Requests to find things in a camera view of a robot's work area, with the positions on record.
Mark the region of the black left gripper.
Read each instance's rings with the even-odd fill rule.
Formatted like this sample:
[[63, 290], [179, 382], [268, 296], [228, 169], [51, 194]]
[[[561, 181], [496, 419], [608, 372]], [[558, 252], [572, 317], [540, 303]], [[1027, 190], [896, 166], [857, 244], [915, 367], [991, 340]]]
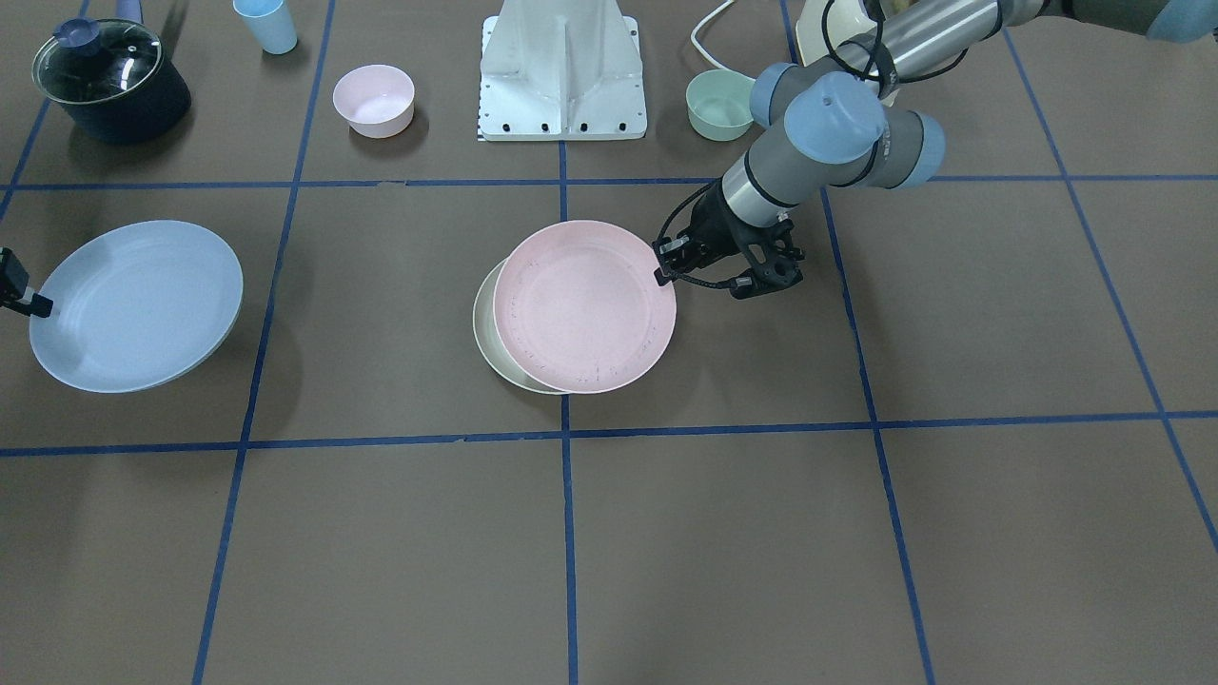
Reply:
[[[736, 300], [780, 293], [804, 282], [806, 255], [792, 240], [795, 223], [780, 215], [773, 225], [749, 225], [728, 207], [720, 183], [708, 183], [686, 197], [666, 218], [674, 225], [678, 213], [691, 208], [689, 223], [676, 235], [654, 243], [660, 262], [653, 272], [658, 286], [686, 282], [704, 289], [726, 290]], [[747, 268], [722, 282], [704, 282], [693, 272], [719, 260], [741, 255]]]

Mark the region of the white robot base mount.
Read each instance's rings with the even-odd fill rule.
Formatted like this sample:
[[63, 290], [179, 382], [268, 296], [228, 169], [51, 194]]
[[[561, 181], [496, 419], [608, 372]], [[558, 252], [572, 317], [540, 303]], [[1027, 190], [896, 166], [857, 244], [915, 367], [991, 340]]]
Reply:
[[484, 20], [484, 143], [618, 143], [648, 129], [639, 24], [618, 1], [505, 1]]

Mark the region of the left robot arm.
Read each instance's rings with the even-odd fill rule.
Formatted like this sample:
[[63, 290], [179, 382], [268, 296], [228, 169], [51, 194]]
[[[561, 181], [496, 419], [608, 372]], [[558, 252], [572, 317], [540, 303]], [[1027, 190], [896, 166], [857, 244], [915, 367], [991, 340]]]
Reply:
[[1007, 27], [1054, 16], [1191, 43], [1213, 34], [1213, 1], [918, 1], [840, 43], [811, 65], [772, 65], [750, 91], [762, 134], [717, 180], [685, 200], [689, 223], [653, 243], [654, 282], [704, 286], [695, 271], [741, 255], [723, 282], [737, 300], [801, 282], [793, 208], [826, 186], [918, 186], [940, 168], [948, 139], [934, 118], [888, 108], [906, 84], [952, 69], [974, 44]]

